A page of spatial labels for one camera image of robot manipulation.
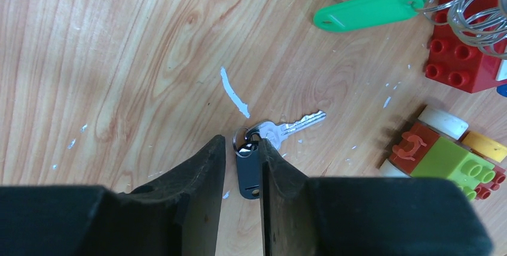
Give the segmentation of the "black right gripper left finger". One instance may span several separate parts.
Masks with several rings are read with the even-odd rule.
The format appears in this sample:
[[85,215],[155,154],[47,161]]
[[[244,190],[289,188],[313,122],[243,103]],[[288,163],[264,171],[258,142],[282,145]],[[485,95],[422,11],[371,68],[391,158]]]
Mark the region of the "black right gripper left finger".
[[213,255],[225,138],[129,193],[101,185],[1,187],[2,255]]

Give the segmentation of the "key with black tag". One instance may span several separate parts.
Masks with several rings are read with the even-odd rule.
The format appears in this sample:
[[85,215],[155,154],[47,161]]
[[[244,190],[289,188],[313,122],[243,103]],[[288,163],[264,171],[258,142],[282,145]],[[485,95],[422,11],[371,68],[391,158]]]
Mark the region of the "key with black tag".
[[237,138],[233,138],[233,149],[236,154],[237,179],[241,196],[248,200],[259,198],[261,184],[261,168],[259,156],[259,142],[268,140],[272,146],[279,150],[282,142],[289,136],[304,130],[326,118],[322,110],[305,115],[293,123],[279,123],[262,121],[251,128],[245,128],[244,140],[237,145]]

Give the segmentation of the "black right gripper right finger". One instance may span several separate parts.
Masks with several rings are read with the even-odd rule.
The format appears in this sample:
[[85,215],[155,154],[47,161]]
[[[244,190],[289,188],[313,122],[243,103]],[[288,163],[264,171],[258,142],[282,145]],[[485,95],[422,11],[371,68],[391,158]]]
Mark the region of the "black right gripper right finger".
[[309,177],[258,147],[265,255],[490,255],[469,200],[439,178]]

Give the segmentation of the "green key tag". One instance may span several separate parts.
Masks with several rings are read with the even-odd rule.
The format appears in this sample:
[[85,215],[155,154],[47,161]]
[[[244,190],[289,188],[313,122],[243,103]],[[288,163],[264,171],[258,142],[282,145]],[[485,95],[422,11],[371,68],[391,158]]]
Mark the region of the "green key tag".
[[313,23],[328,32],[351,32],[402,22],[418,15],[427,0],[348,0],[321,8]]

